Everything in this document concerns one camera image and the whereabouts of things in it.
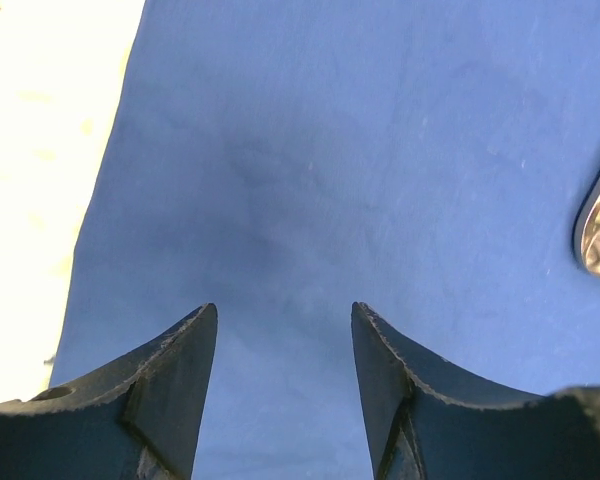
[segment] black plastic part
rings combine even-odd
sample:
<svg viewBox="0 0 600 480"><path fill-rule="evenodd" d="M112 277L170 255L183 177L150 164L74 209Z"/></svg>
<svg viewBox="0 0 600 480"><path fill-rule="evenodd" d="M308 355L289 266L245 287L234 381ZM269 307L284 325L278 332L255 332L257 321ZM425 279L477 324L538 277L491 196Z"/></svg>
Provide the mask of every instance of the black plastic part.
<svg viewBox="0 0 600 480"><path fill-rule="evenodd" d="M208 304L83 377L1 403L0 480L188 480L216 333Z"/></svg>
<svg viewBox="0 0 600 480"><path fill-rule="evenodd" d="M549 397L474 375L353 305L374 478L600 480L600 388Z"/></svg>

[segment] blue tablecloth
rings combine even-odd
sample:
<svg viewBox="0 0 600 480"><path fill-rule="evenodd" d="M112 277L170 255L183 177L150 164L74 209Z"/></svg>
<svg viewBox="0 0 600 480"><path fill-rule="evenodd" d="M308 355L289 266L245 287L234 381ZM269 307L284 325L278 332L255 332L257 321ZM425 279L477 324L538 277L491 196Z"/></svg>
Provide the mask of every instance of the blue tablecloth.
<svg viewBox="0 0 600 480"><path fill-rule="evenodd" d="M510 386L600 383L599 169L600 0L147 0L54 383L214 302L196 477L370 479L353 301Z"/></svg>

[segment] blue surface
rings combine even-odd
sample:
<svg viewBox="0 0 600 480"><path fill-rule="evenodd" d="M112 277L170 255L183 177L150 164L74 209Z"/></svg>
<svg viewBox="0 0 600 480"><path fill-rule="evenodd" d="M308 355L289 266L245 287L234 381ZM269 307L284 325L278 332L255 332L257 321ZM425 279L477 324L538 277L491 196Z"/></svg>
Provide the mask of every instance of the blue surface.
<svg viewBox="0 0 600 480"><path fill-rule="evenodd" d="M600 1L148 0L54 383L212 301L197 478L369 479L355 300L507 385L600 383L599 169Z"/></svg>

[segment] blue fabric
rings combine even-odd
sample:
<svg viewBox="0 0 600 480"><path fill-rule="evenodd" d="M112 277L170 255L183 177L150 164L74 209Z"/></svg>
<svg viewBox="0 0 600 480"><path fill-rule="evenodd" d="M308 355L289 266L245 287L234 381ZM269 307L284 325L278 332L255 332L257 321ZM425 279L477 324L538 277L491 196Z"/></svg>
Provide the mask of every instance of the blue fabric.
<svg viewBox="0 0 600 480"><path fill-rule="evenodd" d="M349 314L600 383L600 0L147 0L54 383L214 302L199 479L370 479Z"/></svg>

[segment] cream colored fabric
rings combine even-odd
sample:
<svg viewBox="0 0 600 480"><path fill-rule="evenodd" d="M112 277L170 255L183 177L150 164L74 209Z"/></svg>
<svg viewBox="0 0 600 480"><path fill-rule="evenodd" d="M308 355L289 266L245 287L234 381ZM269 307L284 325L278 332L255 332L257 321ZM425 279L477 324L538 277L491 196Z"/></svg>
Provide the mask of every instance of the cream colored fabric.
<svg viewBox="0 0 600 480"><path fill-rule="evenodd" d="M0 402L47 388L142 0L2 0Z"/></svg>

